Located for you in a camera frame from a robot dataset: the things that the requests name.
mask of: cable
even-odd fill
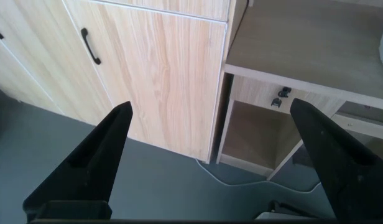
[[[263,184],[263,183],[268,183],[268,184],[273,184],[275,186],[278,186],[280,188],[283,188],[285,190],[289,190],[291,192],[295,192],[297,194],[310,194],[312,192],[314,192],[316,190],[316,188],[321,185],[321,182],[317,183],[311,190],[308,190],[308,191],[301,191],[301,190],[294,190],[294,189],[291,189],[289,187],[286,187],[286,186],[283,186],[281,184],[278,184],[278,183],[275,183],[275,182],[272,182],[272,181],[267,181],[267,180],[261,180],[261,181],[257,181],[257,182],[251,182],[251,183],[245,183],[245,184],[227,184],[225,182],[223,182],[222,180],[219,180],[217,177],[215,177],[215,175],[213,175],[208,169],[206,169],[205,167],[203,167],[203,165],[200,164],[200,162],[198,162],[198,160],[196,159],[196,162],[197,164],[203,169],[205,170],[205,172],[207,172],[210,176],[212,176],[212,178],[214,178],[216,181],[218,181],[219,183],[227,186],[227,187],[243,187],[243,186],[250,186],[250,185],[257,185],[257,184]]]

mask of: cabinet door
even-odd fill
[[[96,68],[109,96],[132,103],[129,137],[206,161],[225,23],[65,2],[102,58]]]
[[[97,124],[112,109],[61,1],[0,0],[0,33],[65,115]]]
[[[52,99],[27,73],[0,41],[0,90],[8,96],[58,114],[62,114]]]

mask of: light wood cabinet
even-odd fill
[[[0,0],[2,40],[66,116],[98,124],[112,109],[61,1]]]
[[[230,0],[107,0],[118,4],[226,21]]]
[[[131,101],[130,138],[208,162],[235,8],[231,0],[0,0],[1,43],[15,58],[0,56],[0,69],[16,75],[0,88],[89,124]],[[32,82],[16,90],[20,74]]]
[[[113,103],[132,103],[129,137],[207,160],[225,23],[65,3],[77,29],[88,29]]]
[[[0,41],[0,89],[8,96],[45,110],[60,109]]]

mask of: wooden shelf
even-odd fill
[[[383,110],[346,102],[331,118],[346,130],[383,139]]]
[[[375,122],[383,123],[383,110],[378,108],[346,102],[338,111],[340,113],[350,114],[359,118],[370,119]]]
[[[291,116],[238,101],[231,106],[220,161],[269,176],[296,144],[285,145],[290,131],[297,133]]]
[[[225,70],[383,108],[378,50],[382,33],[383,7],[255,0],[244,15]]]

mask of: dark gray floor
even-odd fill
[[[0,223],[25,222],[23,200],[92,129],[0,93]],[[229,184],[264,180],[224,164],[205,166]],[[313,169],[292,163],[274,180],[298,190],[310,190],[318,182]],[[250,220],[266,211],[271,200],[333,217],[321,186],[311,194],[268,183],[227,187],[194,159],[128,139],[109,204],[112,218]]]

